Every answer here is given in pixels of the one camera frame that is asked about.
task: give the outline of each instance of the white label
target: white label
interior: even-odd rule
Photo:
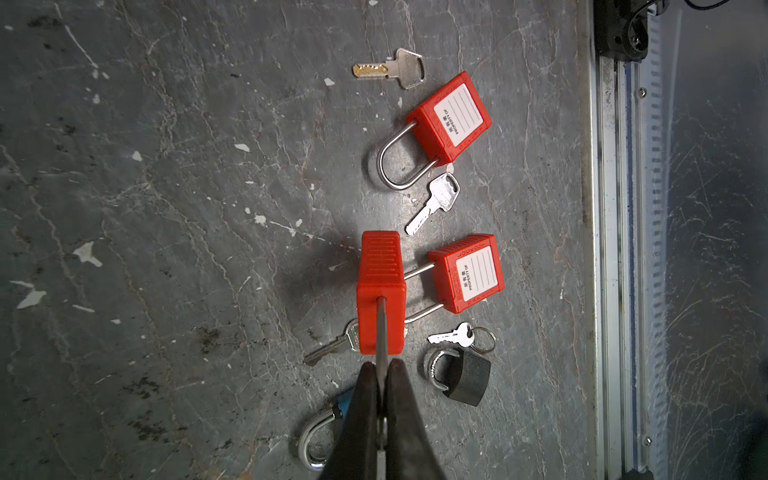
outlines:
[[[481,248],[456,260],[456,269],[465,302],[498,285],[491,247]]]
[[[438,102],[435,105],[435,114],[448,132],[454,147],[482,125],[480,110],[472,100],[466,84],[462,84]]]

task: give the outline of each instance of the red padlock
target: red padlock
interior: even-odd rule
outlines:
[[[502,261],[493,235],[470,235],[429,252],[429,259],[431,263],[402,273],[399,233],[365,232],[362,235],[357,320],[363,355],[376,353],[377,300],[381,296],[386,298],[389,355],[399,355],[405,346],[407,323],[441,308],[461,313],[505,287]],[[432,268],[440,303],[406,317],[406,280]]]
[[[408,124],[384,145],[376,163],[382,182],[394,190],[411,187],[434,166],[450,164],[493,125],[465,71],[419,105],[406,121]],[[404,184],[396,184],[384,172],[384,153],[411,130],[427,154],[429,164]]]
[[[360,353],[376,353],[378,299],[384,297],[389,355],[399,355],[406,343],[406,279],[402,271],[400,234],[384,231],[363,233],[361,257],[357,280]]]

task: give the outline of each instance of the key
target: key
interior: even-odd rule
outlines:
[[[352,67],[357,78],[397,78],[400,87],[408,90],[424,83],[424,58],[412,51],[398,48],[395,59],[383,63],[358,63]]]
[[[435,213],[438,208],[442,208],[444,212],[451,210],[460,190],[458,182],[448,172],[429,182],[429,193],[431,196],[427,200],[427,204],[419,211],[419,214],[413,217],[413,220],[406,225],[406,233],[408,235],[416,233],[424,222],[427,221],[427,218]]]
[[[449,333],[438,333],[427,337],[430,343],[452,342],[461,346],[470,346],[475,342],[475,336],[472,335],[472,326],[467,322],[462,322],[456,330]]]
[[[357,319],[352,320],[344,327],[344,333],[325,346],[321,346],[314,352],[304,357],[304,365],[315,366],[320,359],[329,353],[342,352],[345,349],[351,349],[355,352],[360,351],[360,338],[357,329]]]

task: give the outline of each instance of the metal key ring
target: metal key ring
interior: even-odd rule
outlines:
[[[489,349],[479,349],[478,347],[475,346],[475,343],[473,342],[470,345],[470,347],[480,355],[485,355],[486,353],[493,352],[493,350],[496,348],[496,335],[494,335],[491,330],[485,328],[484,326],[473,326],[472,329],[470,330],[473,335],[475,333],[475,330],[482,330],[483,332],[487,332],[488,335],[490,335],[491,339],[493,340],[493,346]]]
[[[376,169],[379,172],[379,177],[382,179],[382,182],[384,184],[393,189],[393,190],[405,190],[406,188],[410,188],[415,184],[417,181],[419,181],[419,178],[423,177],[424,174],[426,174],[430,168],[434,167],[435,164],[437,164],[438,160],[433,160],[429,162],[427,165],[425,165],[419,172],[413,176],[410,180],[405,182],[404,184],[396,184],[395,182],[391,181],[389,177],[386,176],[386,173],[384,173],[384,153],[395,144],[398,140],[402,138],[403,135],[407,134],[411,131],[412,128],[416,126],[418,122],[412,121],[411,123],[407,124],[401,131],[397,132],[394,137],[390,138],[389,141],[387,141],[386,145],[382,147],[381,151],[379,152],[379,156],[376,158]]]

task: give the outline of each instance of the silver padlock shackle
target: silver padlock shackle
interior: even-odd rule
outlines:
[[[326,466],[326,458],[315,458],[310,454],[310,440],[318,430],[330,424],[333,420],[333,409],[323,410],[306,423],[299,437],[299,460],[313,472],[318,472]]]
[[[435,378],[435,367],[437,366],[438,360],[440,360],[444,355],[459,358],[458,352],[456,352],[454,349],[440,349],[434,352],[432,357],[429,359],[429,382],[437,390],[448,392],[448,386],[443,382],[438,382],[437,378]]]
[[[435,266],[435,262],[427,263],[426,265],[420,266],[419,268],[415,270],[411,270],[410,272],[406,272],[405,275],[403,275],[403,279],[407,280],[411,278],[412,276],[420,275],[424,273],[427,270],[432,269]],[[409,323],[414,323],[416,320],[424,318],[425,316],[429,315],[432,312],[436,312],[437,310],[440,310],[442,307],[444,307],[444,303],[436,303],[435,305],[428,306],[424,310],[420,310],[413,315],[406,317],[406,325]]]
[[[414,175],[414,177],[411,180],[408,180],[404,184],[396,184],[395,182],[391,181],[389,177],[386,176],[384,173],[384,153],[386,153],[387,149],[389,149],[392,145],[395,144],[398,140],[402,138],[403,135],[407,134],[411,131],[412,128],[416,126],[418,122],[412,121],[411,123],[407,124],[401,131],[397,132],[394,137],[390,138],[389,141],[382,147],[381,151],[379,152],[379,157],[376,159],[376,169],[379,172],[379,178],[382,179],[382,182],[384,184],[393,189],[393,190],[405,190],[406,188],[413,187],[413,184],[415,184],[417,181],[419,181],[419,178],[423,177],[424,174],[426,174],[430,168],[434,167],[435,164],[439,161],[433,160],[429,162],[425,167],[423,167],[419,172]]]

